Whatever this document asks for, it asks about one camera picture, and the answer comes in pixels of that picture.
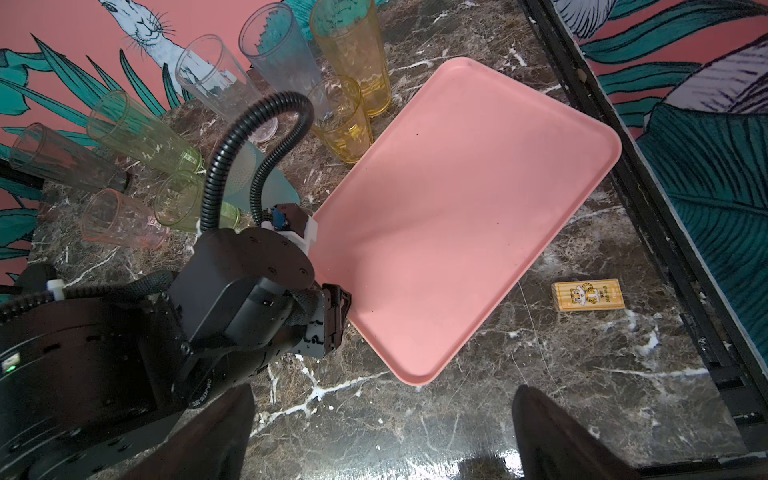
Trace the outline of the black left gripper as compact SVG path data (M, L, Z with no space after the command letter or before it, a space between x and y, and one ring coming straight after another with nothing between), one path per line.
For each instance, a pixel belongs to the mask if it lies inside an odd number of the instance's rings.
M241 232L204 232L167 292L181 334L172 391L190 408L282 354L322 359L342 344L352 298L315 279L317 222L296 204L268 217Z

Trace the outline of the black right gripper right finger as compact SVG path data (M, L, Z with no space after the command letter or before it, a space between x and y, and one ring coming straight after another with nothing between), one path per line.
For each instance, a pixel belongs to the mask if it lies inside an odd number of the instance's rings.
M521 385L512 403L517 446L526 479L638 479L542 391Z

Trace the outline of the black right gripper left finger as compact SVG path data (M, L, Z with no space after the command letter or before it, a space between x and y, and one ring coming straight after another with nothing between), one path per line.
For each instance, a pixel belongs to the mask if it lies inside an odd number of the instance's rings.
M238 479L254 415L250 386L231 388L123 477Z

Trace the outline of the tall green glass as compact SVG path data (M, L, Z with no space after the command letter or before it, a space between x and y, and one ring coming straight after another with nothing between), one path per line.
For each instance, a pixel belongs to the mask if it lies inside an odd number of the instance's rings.
M110 91L92 108L86 132L99 144L167 174L203 169L195 147L122 90Z

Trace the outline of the tall clear glass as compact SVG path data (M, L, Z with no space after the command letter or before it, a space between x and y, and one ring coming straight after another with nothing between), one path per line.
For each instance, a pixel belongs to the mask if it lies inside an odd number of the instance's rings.
M229 124L263 99L254 81L215 34L193 40L181 53L174 75L186 92Z

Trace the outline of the tall smoky grey glass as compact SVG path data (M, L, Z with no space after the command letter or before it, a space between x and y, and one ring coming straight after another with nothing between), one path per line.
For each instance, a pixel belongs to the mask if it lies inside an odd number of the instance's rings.
M19 134L10 149L15 170L89 193L105 189L125 192L131 176L113 161L41 123L33 123Z

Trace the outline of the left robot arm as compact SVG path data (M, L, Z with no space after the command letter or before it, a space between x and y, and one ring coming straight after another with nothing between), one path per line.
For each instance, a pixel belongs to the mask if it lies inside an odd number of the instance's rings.
M84 479L161 443L182 414L285 353L323 358L351 297L319 283L314 220L210 229L179 272L47 289L1 308L1 475Z

